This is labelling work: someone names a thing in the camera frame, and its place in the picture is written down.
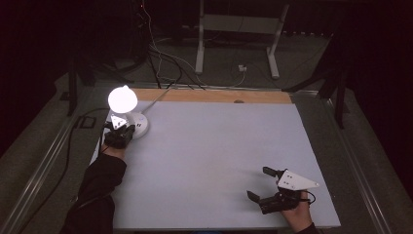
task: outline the glowing bulb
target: glowing bulb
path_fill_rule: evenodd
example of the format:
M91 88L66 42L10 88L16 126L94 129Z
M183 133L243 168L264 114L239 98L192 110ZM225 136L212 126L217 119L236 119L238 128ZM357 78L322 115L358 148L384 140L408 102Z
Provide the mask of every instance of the glowing bulb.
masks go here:
M124 114L132 111L137 106L137 97L128 86L124 86L110 92L108 102L111 110Z

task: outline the table leg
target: table leg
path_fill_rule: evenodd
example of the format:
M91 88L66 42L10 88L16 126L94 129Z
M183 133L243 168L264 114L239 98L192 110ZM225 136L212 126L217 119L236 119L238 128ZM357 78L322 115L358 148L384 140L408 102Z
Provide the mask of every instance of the table leg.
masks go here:
M276 58L274 57L274 53L276 51L277 45L279 44L280 36L282 35L282 27L285 21L286 13L288 12L288 7L289 7L288 4L285 4L282 7L282 15L280 16L280 20L277 25L276 32L274 34L273 45L267 48L267 57L268 57L268 62L270 64L271 77L273 79L280 78L279 69L277 67Z
M197 61L195 63L195 73L197 75L203 74L204 67L204 0L200 1L200 29L198 39Z

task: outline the metal frame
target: metal frame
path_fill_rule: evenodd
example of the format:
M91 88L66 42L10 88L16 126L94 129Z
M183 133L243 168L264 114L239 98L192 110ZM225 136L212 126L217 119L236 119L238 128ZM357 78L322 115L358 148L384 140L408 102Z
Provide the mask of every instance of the metal frame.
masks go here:
M204 31L219 30L219 31L235 31L235 32L254 32L274 34L273 44L267 48L267 58L270 65L271 77L273 79L280 78L279 69L277 67L274 53L282 34L282 27L285 21L286 13L289 5L285 4L282 7L282 14L279 19L271 18L251 18L251 17L235 17L235 16L220 16L210 15L204 12L204 0L200 2L200 26L199 26L199 41L197 51L197 61L195 64L195 73L201 75L204 69Z

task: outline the white table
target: white table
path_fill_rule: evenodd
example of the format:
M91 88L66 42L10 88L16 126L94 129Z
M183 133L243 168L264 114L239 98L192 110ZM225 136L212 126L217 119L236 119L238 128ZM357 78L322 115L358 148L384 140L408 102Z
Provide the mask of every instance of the white table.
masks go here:
M149 103L140 102L137 110ZM310 189L317 196L315 224L340 225L294 104L158 101L146 116L149 132L131 142L123 183L113 193L115 228L286 227L280 214L261 214L246 196L247 190L262 198L277 192L262 167L318 182Z

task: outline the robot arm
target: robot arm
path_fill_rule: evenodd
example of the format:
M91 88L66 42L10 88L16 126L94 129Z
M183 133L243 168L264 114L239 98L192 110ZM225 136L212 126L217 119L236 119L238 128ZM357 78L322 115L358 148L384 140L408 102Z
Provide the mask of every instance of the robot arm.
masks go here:
M248 198L259 205L263 215L295 209L299 202L310 202L309 199L301 199L301 191L319 187L318 183L289 170L276 171L264 167L263 173L280 179L278 183L279 192L273 197L261 199L255 193L246 191Z

